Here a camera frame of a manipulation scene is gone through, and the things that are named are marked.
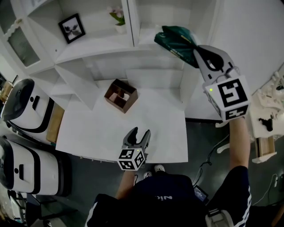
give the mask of white wall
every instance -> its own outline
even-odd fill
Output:
[[[13,82],[17,74],[10,67],[5,58],[0,54],[0,73],[5,77],[6,80]]]
[[[284,62],[284,4],[280,0],[225,0],[213,46],[226,51],[247,78],[251,93]],[[220,119],[199,78],[186,117]]]

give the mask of white desk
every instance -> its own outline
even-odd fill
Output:
[[[105,100],[109,85],[99,86],[92,111],[72,96],[61,122],[57,150],[117,161],[123,138],[137,126],[138,142],[151,130],[147,163],[188,161],[185,114],[179,89],[138,89],[138,100],[124,114]]]
[[[259,118],[268,120],[270,115],[273,113],[276,120],[272,120],[273,130],[267,131],[266,127],[258,120]],[[252,130],[255,138],[268,138],[273,135],[284,135],[284,114],[280,115],[275,108],[264,108],[261,106],[260,101],[257,97],[257,92],[252,96],[252,103],[249,111]]]

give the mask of white sneaker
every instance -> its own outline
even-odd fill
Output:
[[[165,168],[164,168],[164,166],[161,165],[161,164],[156,164],[155,167],[154,167],[154,169],[155,169],[155,172],[158,172],[158,171],[163,171],[163,172],[165,172]]]
[[[147,177],[150,177],[152,175],[153,175],[152,172],[147,171],[146,173],[144,173],[144,179],[147,178]]]

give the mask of person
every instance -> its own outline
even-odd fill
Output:
[[[245,226],[251,204],[250,139],[244,118],[233,119],[229,125],[230,171],[207,206],[195,196],[190,178],[167,174],[159,164],[154,176],[148,172],[135,185],[135,172],[125,171],[115,198],[103,194],[96,197],[85,226],[206,227],[205,216],[216,210],[227,211],[234,226]]]

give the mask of black cable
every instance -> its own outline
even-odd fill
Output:
[[[200,167],[199,167],[199,170],[200,170],[200,173],[199,173],[199,177],[197,179],[197,181],[194,183],[193,187],[195,187],[197,185],[197,183],[199,182],[202,174],[203,174],[203,169],[202,169],[202,166],[205,165],[205,164],[208,164],[208,165],[212,165],[212,162],[210,161],[210,157],[212,155],[212,153],[214,152],[215,148],[220,144],[222,143],[225,139],[227,139],[229,137],[230,134],[228,134],[224,139],[222,139],[220,142],[216,143],[212,150],[210,151],[210,153],[208,154],[208,157],[207,157],[207,160],[205,162],[203,162]]]

